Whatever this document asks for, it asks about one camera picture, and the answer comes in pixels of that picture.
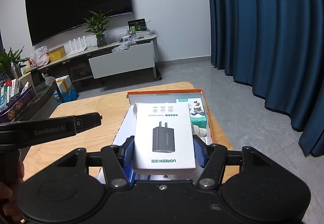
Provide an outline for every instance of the person's hand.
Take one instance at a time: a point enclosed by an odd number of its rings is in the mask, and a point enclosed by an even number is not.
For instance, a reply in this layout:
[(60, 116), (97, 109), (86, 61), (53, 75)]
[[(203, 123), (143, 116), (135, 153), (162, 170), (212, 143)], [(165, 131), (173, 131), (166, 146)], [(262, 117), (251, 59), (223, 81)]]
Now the person's hand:
[(14, 221), (21, 221), (23, 219), (16, 203), (16, 191), (18, 185), (23, 182), (24, 175), (24, 164), (19, 161), (16, 183), (9, 188), (4, 183), (0, 182), (0, 199), (9, 199), (9, 202), (3, 205), (3, 211), (5, 215), (11, 216)]

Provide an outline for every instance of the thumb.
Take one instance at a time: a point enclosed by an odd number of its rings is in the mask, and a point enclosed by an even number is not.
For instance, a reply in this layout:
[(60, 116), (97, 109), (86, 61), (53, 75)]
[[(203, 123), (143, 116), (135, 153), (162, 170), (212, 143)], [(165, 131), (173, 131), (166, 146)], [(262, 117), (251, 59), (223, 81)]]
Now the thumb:
[(0, 182), (0, 199), (7, 199), (12, 196), (12, 190), (4, 183)]

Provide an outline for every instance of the potted plant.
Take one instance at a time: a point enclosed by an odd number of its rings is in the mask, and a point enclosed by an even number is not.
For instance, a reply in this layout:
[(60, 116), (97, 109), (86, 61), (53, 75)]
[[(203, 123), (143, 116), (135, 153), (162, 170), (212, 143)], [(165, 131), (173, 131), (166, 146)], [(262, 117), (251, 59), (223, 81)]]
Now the potted plant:
[(93, 33), (97, 37), (98, 47), (107, 45), (104, 32), (109, 27), (109, 18), (107, 16), (107, 13), (109, 13), (110, 11), (106, 13), (103, 13), (102, 11), (98, 13), (89, 11), (91, 14), (93, 14), (93, 16), (89, 19), (85, 18), (85, 25), (87, 26), (86, 32)]
[(20, 63), (29, 59), (20, 58), (23, 48), (15, 52), (12, 52), (12, 48), (10, 48), (8, 54), (4, 51), (4, 53), (0, 55), (0, 69), (11, 78), (18, 79), (22, 76)]

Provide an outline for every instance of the black power adapter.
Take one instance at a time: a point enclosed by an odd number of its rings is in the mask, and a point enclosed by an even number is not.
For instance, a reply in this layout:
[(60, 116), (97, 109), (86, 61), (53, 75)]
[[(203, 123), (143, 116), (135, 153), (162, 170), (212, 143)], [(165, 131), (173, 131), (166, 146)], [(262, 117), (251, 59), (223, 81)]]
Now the black power adapter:
[(159, 127), (153, 129), (153, 152), (172, 153), (174, 152), (174, 130), (167, 127), (162, 127), (162, 122), (159, 122)]

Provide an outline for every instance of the white router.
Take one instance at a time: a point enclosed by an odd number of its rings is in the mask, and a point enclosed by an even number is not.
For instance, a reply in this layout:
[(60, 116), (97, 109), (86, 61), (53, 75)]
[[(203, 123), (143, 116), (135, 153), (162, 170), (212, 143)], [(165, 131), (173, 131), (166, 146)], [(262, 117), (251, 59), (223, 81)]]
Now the white router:
[(74, 46), (73, 46), (71, 40), (69, 40), (71, 52), (68, 54), (68, 56), (85, 51), (85, 49), (87, 48), (86, 41), (85, 41), (85, 36), (83, 36), (84, 46), (82, 46), (80, 37), (78, 37), (78, 43), (79, 43), (79, 47), (77, 46), (77, 41), (74, 38), (73, 39)]

